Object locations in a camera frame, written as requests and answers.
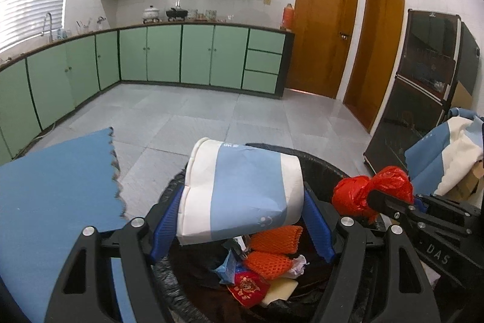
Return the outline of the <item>blue white cloth pile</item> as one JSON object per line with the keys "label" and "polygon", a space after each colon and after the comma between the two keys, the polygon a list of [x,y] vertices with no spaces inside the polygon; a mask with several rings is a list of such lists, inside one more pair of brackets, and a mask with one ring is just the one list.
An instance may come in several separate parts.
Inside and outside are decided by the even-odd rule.
{"label": "blue white cloth pile", "polygon": [[416,194],[446,195],[483,159],[483,117],[460,107],[448,116],[404,153]]}

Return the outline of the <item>red paper cup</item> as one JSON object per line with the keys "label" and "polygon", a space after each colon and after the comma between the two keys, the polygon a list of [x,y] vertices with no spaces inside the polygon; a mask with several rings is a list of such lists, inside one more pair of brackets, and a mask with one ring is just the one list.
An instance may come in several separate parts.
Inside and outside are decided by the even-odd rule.
{"label": "red paper cup", "polygon": [[242,270],[235,273],[234,283],[226,288],[244,308],[252,308],[264,300],[270,284],[257,273]]}

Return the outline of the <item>green lower kitchen cabinets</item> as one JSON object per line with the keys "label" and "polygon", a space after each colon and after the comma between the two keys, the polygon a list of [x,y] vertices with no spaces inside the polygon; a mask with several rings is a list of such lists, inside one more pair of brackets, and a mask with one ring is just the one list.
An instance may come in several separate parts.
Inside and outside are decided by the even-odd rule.
{"label": "green lower kitchen cabinets", "polygon": [[120,83],[281,97],[295,35],[253,25],[178,22],[76,36],[1,66],[1,162]]}

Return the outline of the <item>white tissue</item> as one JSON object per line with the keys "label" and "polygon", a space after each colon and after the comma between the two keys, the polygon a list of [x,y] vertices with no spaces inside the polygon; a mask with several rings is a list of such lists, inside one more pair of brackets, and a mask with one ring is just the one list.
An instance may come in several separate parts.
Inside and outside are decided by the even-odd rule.
{"label": "white tissue", "polygon": [[288,271],[286,271],[284,274],[282,274],[280,277],[287,278],[287,279],[297,279],[304,273],[304,269],[308,264],[309,263],[307,262],[305,256],[299,255],[298,257],[292,260],[291,268]]}

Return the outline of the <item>red plastic bag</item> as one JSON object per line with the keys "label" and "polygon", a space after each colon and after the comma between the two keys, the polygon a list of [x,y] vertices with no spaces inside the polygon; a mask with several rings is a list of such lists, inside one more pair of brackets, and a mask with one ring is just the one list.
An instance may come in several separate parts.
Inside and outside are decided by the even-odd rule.
{"label": "red plastic bag", "polygon": [[371,224],[378,215],[368,205],[368,195],[373,190],[414,203],[414,189],[408,175],[400,167],[387,166],[372,178],[359,175],[341,180],[334,187],[332,205],[341,216],[366,220]]}

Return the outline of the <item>black glass cabinet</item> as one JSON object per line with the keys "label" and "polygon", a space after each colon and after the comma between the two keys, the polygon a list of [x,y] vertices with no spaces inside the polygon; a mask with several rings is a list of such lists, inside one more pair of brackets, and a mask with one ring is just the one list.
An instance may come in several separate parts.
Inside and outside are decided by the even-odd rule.
{"label": "black glass cabinet", "polygon": [[373,173],[406,168],[404,153],[446,119],[471,108],[480,48],[459,15],[409,10],[391,94],[363,153]]}

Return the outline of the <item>black trash bin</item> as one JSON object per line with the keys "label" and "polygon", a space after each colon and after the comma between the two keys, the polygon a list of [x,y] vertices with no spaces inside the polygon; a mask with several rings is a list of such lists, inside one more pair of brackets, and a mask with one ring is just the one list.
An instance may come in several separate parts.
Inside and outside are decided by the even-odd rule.
{"label": "black trash bin", "polygon": [[[288,147],[264,143],[249,143],[252,147],[297,156],[303,180],[320,201],[332,200],[334,187],[343,178],[342,170],[314,155]],[[181,247],[175,239],[166,257],[154,267],[158,290],[170,308],[175,322],[311,322],[338,259],[327,264],[318,256],[303,221],[299,251],[309,259],[309,265],[298,286],[287,301],[277,300],[267,307],[256,305],[245,308],[236,301],[226,285],[220,285],[216,276],[216,265],[225,259],[225,241]],[[348,322],[365,322],[369,293],[374,274],[372,256],[365,257],[362,279],[358,287],[355,304]]]}

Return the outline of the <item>red thermos bottle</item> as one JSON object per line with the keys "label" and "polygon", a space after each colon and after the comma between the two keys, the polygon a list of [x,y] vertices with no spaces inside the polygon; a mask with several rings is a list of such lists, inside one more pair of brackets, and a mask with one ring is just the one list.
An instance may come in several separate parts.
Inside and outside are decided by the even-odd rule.
{"label": "red thermos bottle", "polygon": [[292,6],[291,3],[288,3],[283,10],[282,20],[281,20],[281,29],[284,30],[291,30],[292,24],[295,15],[295,8]]}

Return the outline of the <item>light blue carton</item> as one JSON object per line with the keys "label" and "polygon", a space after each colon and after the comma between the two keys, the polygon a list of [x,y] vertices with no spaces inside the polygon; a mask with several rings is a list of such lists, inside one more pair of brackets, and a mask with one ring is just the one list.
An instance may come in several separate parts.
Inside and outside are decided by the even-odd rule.
{"label": "light blue carton", "polygon": [[233,285],[235,283],[235,275],[246,270],[244,260],[247,257],[246,252],[237,253],[231,249],[226,259],[213,272],[218,276],[221,285]]}

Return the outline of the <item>white cooking pot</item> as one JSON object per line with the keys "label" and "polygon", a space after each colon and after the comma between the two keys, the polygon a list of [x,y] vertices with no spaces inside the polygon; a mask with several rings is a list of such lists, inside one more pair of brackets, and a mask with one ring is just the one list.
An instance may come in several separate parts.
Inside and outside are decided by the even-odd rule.
{"label": "white cooking pot", "polygon": [[142,20],[144,24],[158,23],[160,21],[160,11],[154,6],[149,6],[144,9]]}

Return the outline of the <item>black wok pan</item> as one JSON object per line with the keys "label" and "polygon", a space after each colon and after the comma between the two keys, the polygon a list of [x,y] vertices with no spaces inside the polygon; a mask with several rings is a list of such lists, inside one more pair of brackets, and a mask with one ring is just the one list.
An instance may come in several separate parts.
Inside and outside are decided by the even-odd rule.
{"label": "black wok pan", "polygon": [[165,10],[168,21],[185,21],[188,13],[186,9],[181,7],[171,7]]}

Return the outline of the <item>chrome kitchen faucet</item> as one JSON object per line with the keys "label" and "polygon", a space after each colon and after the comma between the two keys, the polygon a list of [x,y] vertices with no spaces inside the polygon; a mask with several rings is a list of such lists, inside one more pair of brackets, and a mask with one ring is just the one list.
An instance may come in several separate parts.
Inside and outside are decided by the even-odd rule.
{"label": "chrome kitchen faucet", "polygon": [[47,36],[48,43],[53,42],[53,16],[50,12],[47,12],[44,16],[44,22],[40,36]]}

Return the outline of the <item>blue felt table mat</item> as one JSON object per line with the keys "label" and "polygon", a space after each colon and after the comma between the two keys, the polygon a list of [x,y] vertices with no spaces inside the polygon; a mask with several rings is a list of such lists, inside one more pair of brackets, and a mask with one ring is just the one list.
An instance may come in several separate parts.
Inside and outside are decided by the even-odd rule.
{"label": "blue felt table mat", "polygon": [[111,128],[2,165],[1,278],[30,321],[44,321],[82,229],[126,224],[118,172]]}

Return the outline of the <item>orange foam net sleeve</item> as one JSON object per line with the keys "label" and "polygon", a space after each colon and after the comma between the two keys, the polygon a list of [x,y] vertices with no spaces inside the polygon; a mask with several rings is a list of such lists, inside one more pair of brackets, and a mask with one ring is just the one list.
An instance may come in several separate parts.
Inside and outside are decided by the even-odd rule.
{"label": "orange foam net sleeve", "polygon": [[303,233],[301,226],[282,226],[253,234],[249,247],[253,251],[274,254],[295,254]]}

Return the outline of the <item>blue white paper cup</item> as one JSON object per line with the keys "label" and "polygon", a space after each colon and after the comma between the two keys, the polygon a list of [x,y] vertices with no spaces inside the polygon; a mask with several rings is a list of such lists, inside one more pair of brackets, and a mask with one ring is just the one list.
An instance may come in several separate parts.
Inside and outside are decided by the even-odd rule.
{"label": "blue white paper cup", "polygon": [[296,156],[203,138],[186,167],[176,237],[210,243],[293,225],[303,200]]}

